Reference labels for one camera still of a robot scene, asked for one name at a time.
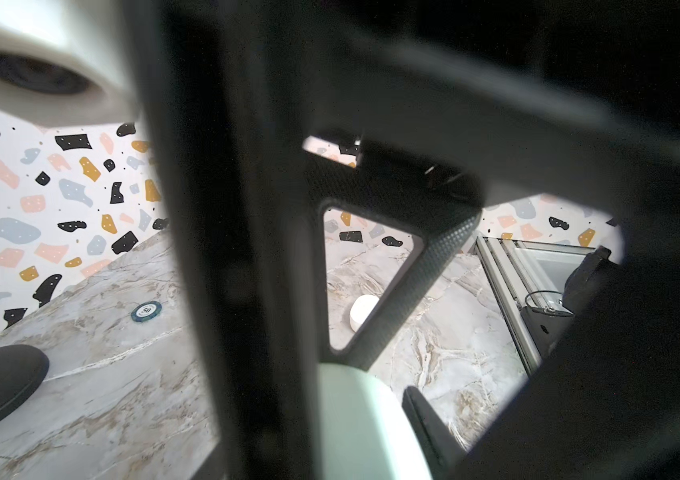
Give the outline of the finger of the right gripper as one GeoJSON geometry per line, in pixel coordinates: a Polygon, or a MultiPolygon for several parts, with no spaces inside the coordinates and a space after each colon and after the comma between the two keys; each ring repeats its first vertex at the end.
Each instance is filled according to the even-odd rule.
{"type": "Polygon", "coordinates": [[[231,479],[322,475],[296,1],[127,1],[231,479]]]}
{"type": "Polygon", "coordinates": [[[482,207],[309,152],[303,154],[303,167],[318,359],[368,370],[468,242],[482,207]],[[401,252],[404,257],[369,317],[346,343],[335,347],[326,247],[340,243],[342,235],[346,245],[401,252]]]}

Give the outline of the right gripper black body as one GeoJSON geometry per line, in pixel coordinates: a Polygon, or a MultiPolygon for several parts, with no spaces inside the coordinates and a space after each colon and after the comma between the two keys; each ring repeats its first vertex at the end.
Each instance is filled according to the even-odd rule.
{"type": "Polygon", "coordinates": [[[311,131],[585,204],[680,204],[680,1],[300,10],[311,131]]]}

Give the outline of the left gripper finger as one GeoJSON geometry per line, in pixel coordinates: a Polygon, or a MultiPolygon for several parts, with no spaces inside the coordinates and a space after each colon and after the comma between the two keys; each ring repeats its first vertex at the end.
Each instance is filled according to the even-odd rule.
{"type": "Polygon", "coordinates": [[[402,408],[413,428],[434,479],[448,479],[466,451],[415,387],[403,392],[402,408]]]}

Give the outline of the mint green earbud case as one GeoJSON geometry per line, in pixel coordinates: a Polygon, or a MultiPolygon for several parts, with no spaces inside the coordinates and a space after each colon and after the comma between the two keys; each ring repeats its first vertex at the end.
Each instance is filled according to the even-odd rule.
{"type": "Polygon", "coordinates": [[[325,479],[430,479],[425,455],[393,391],[362,370],[318,367],[325,479]]]}

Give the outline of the white earbud charging case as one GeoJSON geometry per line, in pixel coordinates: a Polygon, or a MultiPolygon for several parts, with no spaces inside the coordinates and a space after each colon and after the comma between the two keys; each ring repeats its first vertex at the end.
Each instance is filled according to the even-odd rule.
{"type": "Polygon", "coordinates": [[[358,297],[349,311],[349,324],[354,332],[358,332],[377,306],[380,298],[365,294],[358,297]]]}

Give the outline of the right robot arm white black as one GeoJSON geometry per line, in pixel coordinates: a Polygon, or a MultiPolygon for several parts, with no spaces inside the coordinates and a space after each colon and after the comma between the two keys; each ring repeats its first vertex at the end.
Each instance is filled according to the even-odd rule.
{"type": "Polygon", "coordinates": [[[680,479],[680,1],[124,1],[221,438],[200,477],[680,479]],[[363,378],[549,193],[624,257],[468,452],[363,378]]]}

